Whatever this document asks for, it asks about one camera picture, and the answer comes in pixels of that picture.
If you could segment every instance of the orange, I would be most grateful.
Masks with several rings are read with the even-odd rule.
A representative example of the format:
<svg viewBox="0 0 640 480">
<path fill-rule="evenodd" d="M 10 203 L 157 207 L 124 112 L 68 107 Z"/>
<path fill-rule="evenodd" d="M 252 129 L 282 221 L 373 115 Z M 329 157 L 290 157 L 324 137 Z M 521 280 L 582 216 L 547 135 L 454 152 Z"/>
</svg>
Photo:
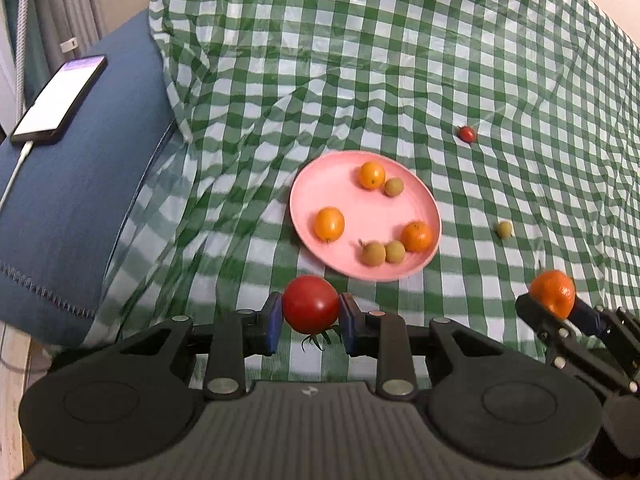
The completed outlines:
<svg viewBox="0 0 640 480">
<path fill-rule="evenodd" d="M 365 189 L 378 189 L 385 179 L 385 168 L 378 162 L 365 162 L 358 172 L 358 182 Z"/>
<path fill-rule="evenodd" d="M 314 231 L 323 242 L 335 242 L 344 232 L 344 216 L 336 207 L 324 207 L 316 214 Z"/>
<path fill-rule="evenodd" d="M 408 252 L 421 253 L 431 247 L 433 234 L 427 224 L 415 220 L 404 226 L 400 234 L 400 241 Z"/>
<path fill-rule="evenodd" d="M 574 307 L 574 280 L 560 270 L 548 270 L 533 280 L 529 295 L 558 319 L 564 320 Z"/>
</svg>

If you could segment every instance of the white cable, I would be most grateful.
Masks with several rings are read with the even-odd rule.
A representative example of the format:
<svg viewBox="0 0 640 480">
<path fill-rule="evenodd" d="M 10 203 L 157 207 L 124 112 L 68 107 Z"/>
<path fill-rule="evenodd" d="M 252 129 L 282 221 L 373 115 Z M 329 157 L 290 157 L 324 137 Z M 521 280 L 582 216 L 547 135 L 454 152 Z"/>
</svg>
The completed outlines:
<svg viewBox="0 0 640 480">
<path fill-rule="evenodd" d="M 4 205 L 6 198 L 9 196 L 9 191 L 11 191 L 11 188 L 14 185 L 15 177 L 18 175 L 18 172 L 20 171 L 20 167 L 22 166 L 24 159 L 27 158 L 27 155 L 29 155 L 29 152 L 31 151 L 32 147 L 33 147 L 33 141 L 31 140 L 22 147 L 22 151 L 20 152 L 20 156 L 18 157 L 18 162 L 15 165 L 14 172 L 11 174 L 9 183 L 4 188 L 4 194 L 2 195 L 2 198 L 0 198 L 0 211 L 2 211 L 2 206 Z"/>
<path fill-rule="evenodd" d="M 15 35 L 15 123 L 18 124 L 24 112 L 24 55 L 27 39 L 27 10 L 29 0 L 18 0 L 18 20 Z"/>
</svg>

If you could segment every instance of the tomato stem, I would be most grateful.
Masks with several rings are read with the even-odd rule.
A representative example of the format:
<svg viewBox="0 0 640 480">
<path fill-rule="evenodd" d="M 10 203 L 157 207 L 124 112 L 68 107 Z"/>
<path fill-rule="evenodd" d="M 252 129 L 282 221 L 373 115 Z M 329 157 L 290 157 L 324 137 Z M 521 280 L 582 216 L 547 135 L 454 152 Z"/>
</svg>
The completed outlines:
<svg viewBox="0 0 640 480">
<path fill-rule="evenodd" d="M 320 342 L 318 341 L 318 336 L 321 335 L 322 338 L 324 338 L 324 340 L 326 341 L 326 343 L 328 345 L 330 345 L 331 344 L 331 338 L 329 338 L 329 335 L 327 333 L 329 330 L 333 330 L 338 335 L 338 339 L 340 341 L 342 341 L 342 334 L 340 333 L 340 326 L 339 325 L 331 325 L 326 330 L 322 330 L 322 332 L 319 332 L 317 334 L 310 334 L 310 335 L 306 336 L 302 340 L 302 343 L 300 343 L 300 345 L 302 346 L 302 351 L 306 352 L 306 350 L 305 350 L 305 342 L 309 341 L 310 343 L 313 343 L 314 345 L 316 345 L 316 348 L 318 348 L 319 351 L 324 352 L 324 348 L 322 346 L 320 346 Z"/>
</svg>

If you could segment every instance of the phone screen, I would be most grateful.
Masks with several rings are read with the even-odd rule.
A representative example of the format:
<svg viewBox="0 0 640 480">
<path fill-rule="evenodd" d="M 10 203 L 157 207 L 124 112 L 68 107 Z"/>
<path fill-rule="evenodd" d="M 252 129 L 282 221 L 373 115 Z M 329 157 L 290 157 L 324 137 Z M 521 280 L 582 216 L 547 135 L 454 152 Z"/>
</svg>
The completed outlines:
<svg viewBox="0 0 640 480">
<path fill-rule="evenodd" d="M 60 67 L 27 110 L 13 135 L 57 129 L 103 59 L 104 56 L 85 57 Z"/>
</svg>

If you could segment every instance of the gingham fabric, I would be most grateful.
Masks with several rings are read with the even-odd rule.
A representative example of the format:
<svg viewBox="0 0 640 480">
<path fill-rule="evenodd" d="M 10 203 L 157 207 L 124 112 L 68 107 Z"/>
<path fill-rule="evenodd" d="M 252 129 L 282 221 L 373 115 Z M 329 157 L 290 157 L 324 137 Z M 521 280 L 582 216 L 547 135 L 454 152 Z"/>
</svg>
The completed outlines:
<svg viewBox="0 0 640 480">
<path fill-rule="evenodd" d="M 324 276 L 364 310 L 447 316 L 543 355 L 514 299 L 541 269 L 592 305 L 638 313 L 639 51 L 588 0 L 151 0 L 182 134 L 124 225 L 88 344 L 177 314 L 260 308 Z M 456 138 L 470 124 L 478 142 Z M 296 173 L 332 150 L 404 164 L 433 191 L 434 260 L 394 283 L 349 279 L 300 243 Z M 493 232 L 501 219 L 514 237 Z M 371 378 L 287 326 L 252 378 Z M 415 358 L 420 380 L 427 376 Z"/>
</svg>

